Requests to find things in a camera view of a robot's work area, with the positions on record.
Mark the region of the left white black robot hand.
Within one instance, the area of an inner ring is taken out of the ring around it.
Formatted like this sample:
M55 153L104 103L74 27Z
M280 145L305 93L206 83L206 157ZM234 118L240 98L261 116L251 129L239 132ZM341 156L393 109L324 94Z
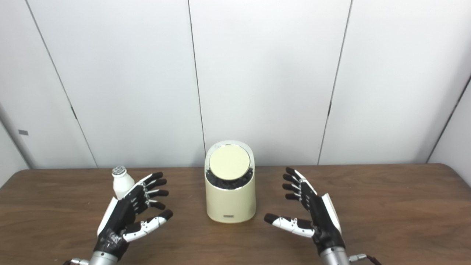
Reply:
M168 191L156 188L166 183L162 172L152 173L134 184L123 198L111 199L97 230L90 265L116 265L132 241L147 236L173 216L163 203L153 199L169 195ZM136 222L136 217L149 208L162 210L162 213Z

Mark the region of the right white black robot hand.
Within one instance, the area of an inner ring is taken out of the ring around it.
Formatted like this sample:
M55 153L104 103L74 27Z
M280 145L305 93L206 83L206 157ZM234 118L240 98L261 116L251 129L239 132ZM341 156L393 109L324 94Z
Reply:
M296 200L310 214L311 220L288 218L267 213L264 221L290 233L311 238L318 254L331 248L346 248L335 207L328 193L319 196L311 183L298 170L286 167L286 183L282 188L290 191L287 200Z

